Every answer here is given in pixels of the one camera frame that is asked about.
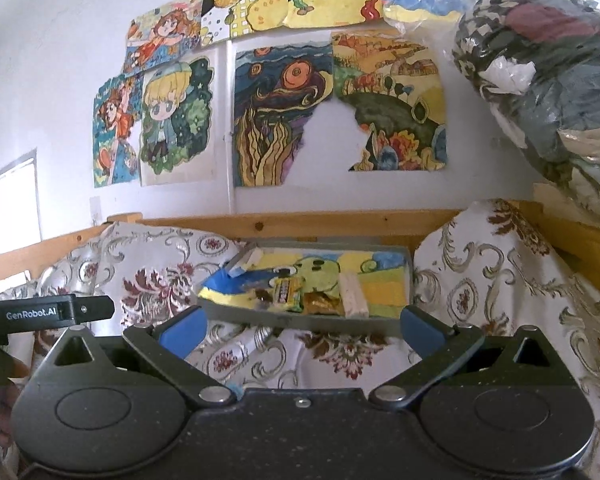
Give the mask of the landscape drawing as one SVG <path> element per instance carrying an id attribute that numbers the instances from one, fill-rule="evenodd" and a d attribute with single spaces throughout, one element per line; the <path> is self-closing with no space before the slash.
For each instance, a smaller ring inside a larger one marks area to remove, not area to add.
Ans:
<path id="1" fill-rule="evenodd" d="M 371 32 L 334 32 L 332 60 L 336 97 L 354 109 L 366 136 L 352 171 L 446 166 L 445 97 L 431 49 Z"/>

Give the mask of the gold foil snack packet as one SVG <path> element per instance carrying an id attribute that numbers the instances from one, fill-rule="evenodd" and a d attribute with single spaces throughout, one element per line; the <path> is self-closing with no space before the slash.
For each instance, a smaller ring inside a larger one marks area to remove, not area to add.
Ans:
<path id="1" fill-rule="evenodd" d="M 302 295 L 301 303 L 304 315 L 344 315 L 341 299 L 324 292 L 306 292 Z"/>

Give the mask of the anime girl drawing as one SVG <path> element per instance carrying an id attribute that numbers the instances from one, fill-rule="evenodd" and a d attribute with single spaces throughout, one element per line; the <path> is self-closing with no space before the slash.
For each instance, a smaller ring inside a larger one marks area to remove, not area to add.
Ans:
<path id="1" fill-rule="evenodd" d="M 95 188 L 140 177 L 138 132 L 143 78 L 118 75 L 97 91 L 93 103 L 93 182 Z"/>

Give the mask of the rice cracker pack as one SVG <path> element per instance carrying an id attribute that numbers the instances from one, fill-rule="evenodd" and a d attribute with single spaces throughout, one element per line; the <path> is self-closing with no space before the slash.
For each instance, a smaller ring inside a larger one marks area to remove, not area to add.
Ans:
<path id="1" fill-rule="evenodd" d="M 343 272 L 338 276 L 340 298 L 346 318 L 368 318 L 370 310 L 362 285 L 355 273 Z"/>

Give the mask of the floral white bed cover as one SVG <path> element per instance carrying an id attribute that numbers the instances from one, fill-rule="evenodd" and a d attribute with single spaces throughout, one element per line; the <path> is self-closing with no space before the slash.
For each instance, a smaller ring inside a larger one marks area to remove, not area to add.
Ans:
<path id="1" fill-rule="evenodd" d="M 600 263 L 600 240 L 570 240 Z M 538 326 L 590 402 L 596 418 L 584 468 L 600 479 L 600 277 L 590 281 L 557 250 L 559 237 L 538 228 L 526 207 L 505 200 L 469 206 L 428 230 L 414 253 L 414 299 L 445 324 L 466 322 L 492 336 Z M 162 322 L 184 310 L 202 281 L 233 257 L 238 234 L 212 221 L 185 229 L 114 222 L 68 247 L 38 245 L 38 270 L 0 281 L 0 300 L 104 292 L 114 317 L 98 326 L 117 335 L 136 322 Z M 248 388 L 370 390 L 416 362 L 411 347 L 388 336 L 280 330 L 212 321 L 190 362 L 237 391 Z"/>

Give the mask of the frog drawing paper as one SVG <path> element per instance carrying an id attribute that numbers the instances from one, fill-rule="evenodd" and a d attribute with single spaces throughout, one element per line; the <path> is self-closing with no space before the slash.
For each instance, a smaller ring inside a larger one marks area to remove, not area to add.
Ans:
<path id="1" fill-rule="evenodd" d="M 276 278 L 296 276 L 303 278 L 302 295 L 324 292 L 340 298 L 338 276 L 343 272 L 358 276 L 369 318 L 397 318 L 411 302 L 411 259 L 404 250 L 300 246 L 253 245 L 211 275 L 198 296 L 223 307 L 252 310 L 250 289 L 266 288 L 273 295 Z M 265 312 L 303 314 L 303 308 L 301 312 L 282 312 L 270 307 Z"/>

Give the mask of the starry night drawing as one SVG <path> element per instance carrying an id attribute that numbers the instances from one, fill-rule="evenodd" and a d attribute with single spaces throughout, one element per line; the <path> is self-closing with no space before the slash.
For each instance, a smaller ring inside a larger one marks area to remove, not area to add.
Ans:
<path id="1" fill-rule="evenodd" d="M 236 54 L 233 180 L 238 188 L 282 185 L 302 148 L 306 123 L 334 91 L 328 42 Z"/>

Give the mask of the plastic bag of clothes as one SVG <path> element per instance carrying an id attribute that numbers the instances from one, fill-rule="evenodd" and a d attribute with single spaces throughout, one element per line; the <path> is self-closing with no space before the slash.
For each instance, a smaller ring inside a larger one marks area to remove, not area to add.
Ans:
<path id="1" fill-rule="evenodd" d="M 452 55 L 529 164 L 600 217 L 600 5 L 475 0 Z"/>

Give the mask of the yellow green candy pack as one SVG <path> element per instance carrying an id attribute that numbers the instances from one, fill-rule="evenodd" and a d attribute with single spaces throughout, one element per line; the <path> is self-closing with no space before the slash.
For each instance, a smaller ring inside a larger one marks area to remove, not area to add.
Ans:
<path id="1" fill-rule="evenodd" d="M 273 308 L 282 312 L 301 312 L 303 278 L 288 276 L 276 278 L 273 283 Z"/>

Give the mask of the blond boy drawing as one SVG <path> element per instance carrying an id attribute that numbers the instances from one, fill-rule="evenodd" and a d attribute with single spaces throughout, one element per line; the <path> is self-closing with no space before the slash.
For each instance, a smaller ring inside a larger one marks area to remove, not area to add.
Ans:
<path id="1" fill-rule="evenodd" d="M 218 82 L 213 55 L 186 54 L 146 73 L 140 127 L 140 183 L 155 186 L 214 177 L 212 128 Z"/>

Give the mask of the clear dark snack bag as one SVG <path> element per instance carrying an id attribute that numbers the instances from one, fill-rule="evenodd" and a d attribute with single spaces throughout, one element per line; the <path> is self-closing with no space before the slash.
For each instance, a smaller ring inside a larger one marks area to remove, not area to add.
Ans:
<path id="1" fill-rule="evenodd" d="M 254 288 L 248 292 L 252 310 L 266 311 L 274 306 L 273 296 L 266 288 Z"/>

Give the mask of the wooden bed frame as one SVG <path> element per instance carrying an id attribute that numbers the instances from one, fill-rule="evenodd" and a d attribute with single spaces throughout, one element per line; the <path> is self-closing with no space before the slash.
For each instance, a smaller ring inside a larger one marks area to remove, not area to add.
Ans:
<path id="1" fill-rule="evenodd" d="M 582 274 L 600 291 L 600 228 L 556 217 L 547 206 L 538 203 L 514 200 L 512 204 L 550 244 L 568 255 L 573 270 Z M 145 219 L 139 212 L 116 214 L 101 226 L 92 226 L 1 254 L 0 281 L 21 272 L 29 272 L 37 278 L 52 263 L 99 235 L 116 221 L 212 231 L 238 240 L 371 237 L 385 245 L 402 245 L 414 250 L 428 234 L 456 215 L 455 209 L 262 212 L 160 219 Z"/>

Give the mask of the grey metal tray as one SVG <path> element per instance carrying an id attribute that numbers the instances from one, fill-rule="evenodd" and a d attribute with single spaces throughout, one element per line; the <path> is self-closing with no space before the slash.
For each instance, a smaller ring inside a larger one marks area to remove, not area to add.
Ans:
<path id="1" fill-rule="evenodd" d="M 412 257 L 400 245 L 260 240 L 209 276 L 197 297 L 219 321 L 397 337 L 412 284 Z"/>

